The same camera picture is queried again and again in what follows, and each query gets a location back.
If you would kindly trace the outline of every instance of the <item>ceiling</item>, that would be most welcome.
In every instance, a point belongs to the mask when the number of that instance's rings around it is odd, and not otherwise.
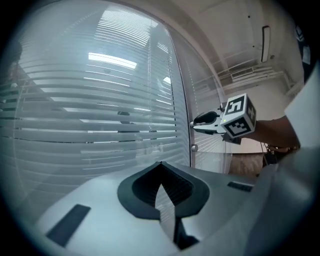
[[[303,77],[295,23],[270,0],[121,0],[156,16],[181,33],[213,73],[259,64],[262,27],[270,26],[267,64],[277,64],[292,83]]]

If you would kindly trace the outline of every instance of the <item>horizontal slat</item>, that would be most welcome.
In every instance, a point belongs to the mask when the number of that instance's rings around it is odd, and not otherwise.
[[[23,129],[9,129],[0,128],[0,134],[6,137],[13,137],[16,139],[43,141],[43,142],[114,142],[114,141],[130,141],[130,140],[145,140],[177,137],[178,132],[104,132],[104,133],[87,133],[87,132],[55,132],[42,130],[23,130]]]
[[[71,130],[71,131],[179,131],[181,127],[176,125],[146,125],[125,123],[94,123],[71,121],[46,121],[46,120],[0,120],[0,126],[8,128],[31,128],[47,130]]]
[[[181,143],[172,143],[162,146],[151,146],[150,148],[142,148],[135,150],[124,150],[116,152],[103,153],[50,153],[38,152],[30,150],[21,150],[12,148],[0,148],[0,156],[16,157],[21,160],[29,160],[32,162],[51,163],[51,164],[99,164],[112,163],[122,160],[127,160],[133,156],[142,156],[149,154],[156,154],[161,157],[164,153],[174,153],[181,148]]]
[[[83,120],[104,120],[104,121],[125,121],[125,122],[141,122],[148,123],[148,117],[127,116],[117,114],[104,114],[95,112],[71,112],[71,111],[2,111],[0,118],[53,118],[53,119],[83,119]],[[152,118],[153,123],[159,124],[175,124],[176,121],[170,119]]]
[[[167,157],[163,157],[160,161],[169,161],[174,159],[181,158],[181,153],[176,153],[174,156],[170,154],[170,152],[166,153]],[[121,169],[127,169],[129,167],[135,166],[137,164],[152,164],[154,163],[154,159],[149,155],[140,156],[139,158],[124,160],[119,163],[99,163],[99,164],[83,164],[83,165],[75,165],[75,164],[50,164],[50,163],[41,163],[41,162],[34,162],[28,160],[21,160],[21,159],[14,159],[13,157],[9,156],[2,156],[1,161],[4,165],[15,166],[17,164],[18,167],[21,167],[26,170],[32,170],[36,173],[45,173],[48,175],[55,174],[55,175],[103,175],[110,172],[115,172]]]
[[[161,145],[167,145],[172,143],[181,143],[183,140],[179,137],[163,138],[154,140],[138,140],[138,141],[126,141],[121,143],[56,143],[56,142],[44,142],[44,141],[32,141],[23,139],[14,139],[8,137],[0,137],[0,145],[4,148],[13,147],[38,151],[38,152],[52,152],[52,153],[109,153],[115,151],[136,150],[145,149],[149,147],[155,147]]]

